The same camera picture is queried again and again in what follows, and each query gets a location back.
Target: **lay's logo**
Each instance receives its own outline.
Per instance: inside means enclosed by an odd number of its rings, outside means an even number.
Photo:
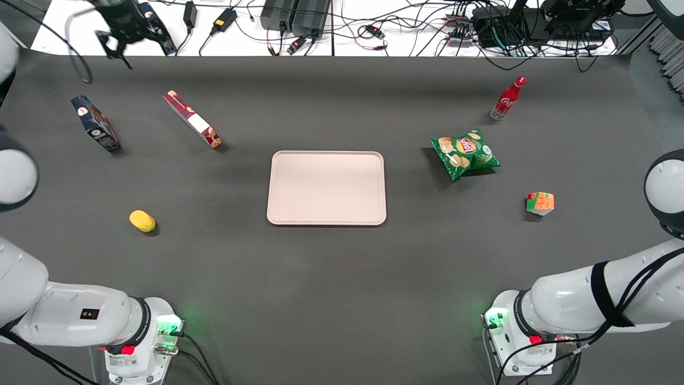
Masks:
[[[458,146],[460,147],[462,153],[473,153],[475,152],[475,145],[468,139],[459,139]]]

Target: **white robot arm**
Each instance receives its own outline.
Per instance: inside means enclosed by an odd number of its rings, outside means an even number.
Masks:
[[[116,384],[161,384],[178,352],[178,338],[168,333],[183,322],[163,299],[50,282],[43,263],[2,237],[0,293],[0,342],[97,345]]]
[[[504,375],[551,374],[556,345],[547,342],[558,335],[593,334],[606,322],[607,332],[645,332],[684,319],[684,256],[676,257],[684,251],[684,149],[651,165],[644,193],[662,228],[677,239],[621,260],[541,277],[530,290],[497,296],[484,321]],[[624,312],[618,311],[634,277],[665,258]]]

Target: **blue box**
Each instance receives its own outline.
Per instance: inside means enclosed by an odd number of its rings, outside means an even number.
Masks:
[[[109,119],[85,95],[71,99],[71,104],[81,118],[85,132],[97,140],[100,146],[109,152],[121,148],[121,143]]]

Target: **red button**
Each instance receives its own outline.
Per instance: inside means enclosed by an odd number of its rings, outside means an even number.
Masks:
[[[135,351],[135,347],[133,345],[126,345],[126,346],[121,348],[121,354],[125,354],[127,356],[130,356],[131,354],[133,354],[134,351]]]

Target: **white table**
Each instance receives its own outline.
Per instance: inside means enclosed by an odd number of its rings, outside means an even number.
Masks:
[[[165,5],[160,2],[151,2],[150,4],[155,9],[159,18],[162,19],[164,24],[169,30],[176,45],[183,41],[186,29],[183,24],[183,7],[184,1],[177,0],[177,4]],[[254,15],[255,21],[250,21],[248,15],[248,9],[244,6],[247,5],[248,0],[242,0],[241,4],[238,3],[239,0],[233,0],[235,5],[239,5],[242,8],[236,8],[238,17],[236,24],[233,24],[224,33],[216,34],[207,44],[207,46],[202,50],[202,56],[269,56],[269,52],[266,48],[266,42],[262,40],[253,40],[247,37],[245,34],[256,38],[256,39],[266,39],[267,36],[271,40],[271,44],[278,50],[279,46],[279,34],[278,32],[267,32],[261,29],[261,24],[259,22],[259,15],[261,13],[261,6],[264,0],[254,1],[249,10]],[[513,0],[502,0],[505,2],[512,3]],[[528,6],[531,8],[538,7],[538,1],[540,0],[528,0]],[[198,5],[196,28],[192,32],[192,35],[188,41],[183,45],[181,49],[180,56],[197,56],[198,50],[202,43],[207,38],[209,30],[211,29],[212,22],[216,17],[222,12],[223,8],[201,6],[201,4],[213,4],[220,5],[223,7],[228,6],[229,1],[223,0],[223,2],[209,2],[207,0],[196,1]],[[348,18],[375,18],[383,14],[392,12],[393,10],[399,9],[401,7],[407,6],[406,0],[333,0],[332,2],[332,13],[335,15],[328,16],[327,24],[328,28],[334,21],[334,27],[336,31],[340,34],[351,36],[356,34],[358,27],[366,25],[370,22],[354,22],[350,24],[350,28],[340,28],[344,25],[343,19],[339,16],[342,12],[344,17]],[[100,46],[94,31],[96,29],[109,30],[107,24],[104,22],[100,14],[96,11],[91,11],[80,16],[73,16],[78,14],[92,6],[82,0],[52,0],[50,8],[48,9],[44,23],[52,27],[55,31],[61,33],[63,36],[68,36],[70,43],[74,46],[76,50],[81,55],[104,55],[102,46]],[[466,15],[470,16],[472,9],[476,8],[475,4],[469,5],[466,10]],[[430,19],[444,17],[445,14],[451,13],[453,11],[453,6],[444,3],[444,5],[425,5],[417,17],[418,7],[408,8],[394,14],[403,17],[417,18],[423,20],[428,17],[432,12],[435,12]],[[386,34],[385,41],[387,41],[387,53],[389,56],[408,56],[415,43],[415,49],[413,49],[412,55],[415,56],[427,43],[430,38],[435,34],[436,30],[443,25],[444,21],[435,20],[432,25],[435,27],[427,27],[424,30],[422,27],[419,29],[406,29],[399,28],[399,26],[392,23],[385,23],[382,27],[382,31]],[[434,56],[435,53],[441,49],[445,40],[446,34],[439,34],[438,37],[433,39],[433,41],[428,45],[428,47],[423,51],[421,56]],[[288,47],[289,43],[294,40],[291,34],[285,35],[285,43],[283,45],[283,53]],[[382,45],[382,41],[377,39],[372,40],[361,40],[358,42],[365,46],[378,46]],[[555,41],[554,45],[567,47],[568,42],[566,41]],[[331,54],[332,39],[330,34],[325,34],[322,39],[316,42],[315,46],[312,48],[309,55],[330,55]],[[343,36],[335,36],[334,38],[335,55],[337,56],[384,56],[382,51],[374,51],[372,49],[363,49],[359,47],[353,39],[346,38]],[[303,51],[307,49],[304,46],[296,55],[303,55]],[[615,50],[615,44],[612,39],[607,41],[603,46],[592,52],[592,55],[609,55]],[[46,28],[41,27],[36,35],[31,49],[41,52],[53,53],[57,55],[68,55],[70,54],[68,47],[57,37],[55,37]],[[455,56],[458,52],[459,56],[469,56],[469,57],[482,57],[484,54],[487,56],[503,56],[503,53],[498,48],[487,49],[486,53],[483,53],[478,47],[446,47],[441,53],[441,56]],[[529,48],[526,50],[527,55],[532,55],[536,53],[536,49]],[[163,55],[161,48],[156,42],[149,40],[144,40],[132,45],[129,45],[124,53],[126,56],[158,56]],[[539,53],[538,56],[560,56],[566,55],[565,51],[559,49],[545,49],[544,52]]]

